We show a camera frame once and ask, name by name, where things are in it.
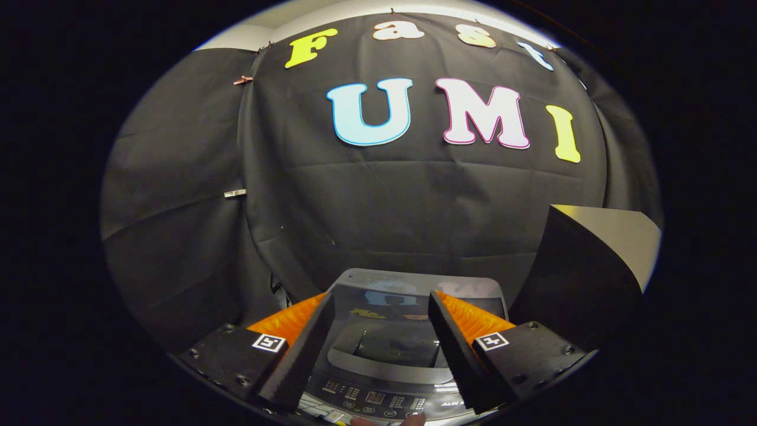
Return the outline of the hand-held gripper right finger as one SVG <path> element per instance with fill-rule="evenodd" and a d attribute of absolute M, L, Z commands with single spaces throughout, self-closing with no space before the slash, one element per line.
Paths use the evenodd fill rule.
<path fill-rule="evenodd" d="M 466 408 L 507 410 L 553 388 L 593 356 L 537 321 L 516 325 L 440 291 L 428 318 Z"/>

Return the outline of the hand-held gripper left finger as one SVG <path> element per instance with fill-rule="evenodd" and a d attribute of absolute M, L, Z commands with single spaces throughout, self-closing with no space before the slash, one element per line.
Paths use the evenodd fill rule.
<path fill-rule="evenodd" d="M 293 412 L 334 320 L 334 298 L 322 293 L 248 327 L 224 324 L 177 358 L 239 402 Z"/>

